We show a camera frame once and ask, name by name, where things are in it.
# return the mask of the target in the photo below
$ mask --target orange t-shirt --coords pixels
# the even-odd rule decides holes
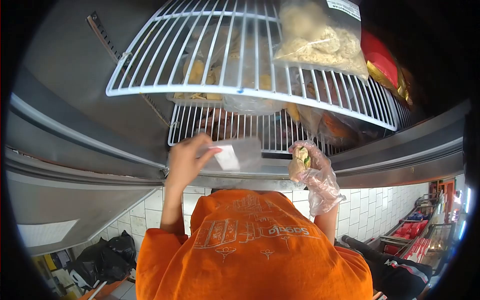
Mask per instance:
[[[334,247],[281,193],[200,197],[191,228],[189,239],[147,230],[138,300],[372,298],[362,256]]]

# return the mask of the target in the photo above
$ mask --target shelf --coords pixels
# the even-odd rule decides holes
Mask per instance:
[[[220,78],[217,84],[206,84],[215,41],[221,34],[221,27],[228,29],[228,35],[225,50],[222,52]],[[212,42],[206,58],[203,58],[204,65],[209,67],[204,68],[199,84],[189,84],[193,62],[188,64],[184,79],[182,69],[187,53],[185,49],[189,49],[193,52],[193,57],[197,57],[201,41],[209,30],[213,31]],[[244,67],[238,68],[235,79],[237,84],[228,85],[226,78],[232,75],[229,72],[226,74],[226,68],[229,51],[232,50],[235,39],[232,38],[232,32],[238,33],[238,60],[239,65]],[[278,7],[270,1],[170,0],[148,20],[133,39],[108,82],[106,94],[121,96],[175,92],[223,95],[241,93],[243,96],[325,109],[392,131],[410,125],[409,109],[372,78],[364,84],[356,76],[275,66],[272,57],[281,38]],[[248,55],[245,54],[245,45],[248,43],[246,40],[254,43],[254,51],[248,52]],[[260,40],[265,42],[267,50],[260,50]],[[254,67],[254,74],[251,75],[253,79],[244,71],[248,62]],[[270,71],[270,90],[260,88],[259,65],[267,66]],[[252,88],[242,86],[247,76],[254,81]],[[315,95],[309,94],[305,86],[306,76],[311,77]],[[278,83],[280,77],[285,81],[282,84]]]
[[[262,152],[277,154],[288,154],[288,147],[294,141],[312,138],[299,122],[292,121],[285,110],[271,116],[247,116],[227,112],[219,103],[176,104],[168,133],[168,145],[174,146],[197,132],[209,134],[213,141],[257,136],[262,142]],[[323,138],[319,140],[313,137],[313,141],[327,156],[348,149],[334,147]]]

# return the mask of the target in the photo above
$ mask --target plastic glove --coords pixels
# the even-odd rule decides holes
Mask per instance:
[[[296,141],[288,149],[288,152],[292,153],[293,149],[299,146],[308,150],[311,167],[296,174],[291,174],[290,178],[304,183],[310,191],[308,194],[310,215],[324,214],[344,200],[345,196],[340,194],[340,188],[336,183],[336,175],[333,172],[330,159],[318,149],[313,141]]]

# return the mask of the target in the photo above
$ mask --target black garbage bag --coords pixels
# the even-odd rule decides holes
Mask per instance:
[[[106,281],[107,284],[123,280],[132,269],[128,262],[109,247],[103,247],[97,263],[101,265],[98,280]]]
[[[79,287],[91,290],[95,285],[101,271],[98,258],[107,243],[100,238],[98,243],[85,248],[75,261],[68,264],[68,273]]]
[[[129,264],[130,270],[137,268],[135,242],[125,230],[119,237],[109,240],[108,246]]]

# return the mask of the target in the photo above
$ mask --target printed label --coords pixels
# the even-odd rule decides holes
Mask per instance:
[[[222,149],[222,152],[215,154],[215,158],[222,170],[240,170],[239,160],[233,151],[232,145],[215,146]]]
[[[328,7],[343,11],[354,17],[355,19],[361,21],[360,19],[360,9],[359,6],[355,3],[352,3],[348,0],[327,0]]]

